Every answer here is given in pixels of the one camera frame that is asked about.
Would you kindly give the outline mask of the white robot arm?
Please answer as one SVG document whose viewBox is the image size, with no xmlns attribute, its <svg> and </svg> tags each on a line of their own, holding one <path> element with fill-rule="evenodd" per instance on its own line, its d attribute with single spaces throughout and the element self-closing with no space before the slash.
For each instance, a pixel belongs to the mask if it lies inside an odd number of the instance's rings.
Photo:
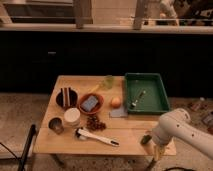
<svg viewBox="0 0 213 171">
<path fill-rule="evenodd" d="M 151 131 L 153 142 L 159 146 L 166 146 L 176 137 L 213 160 L 213 135 L 192 127 L 190 122 L 191 117 L 183 108 L 162 114 L 158 124 Z"/>
</svg>

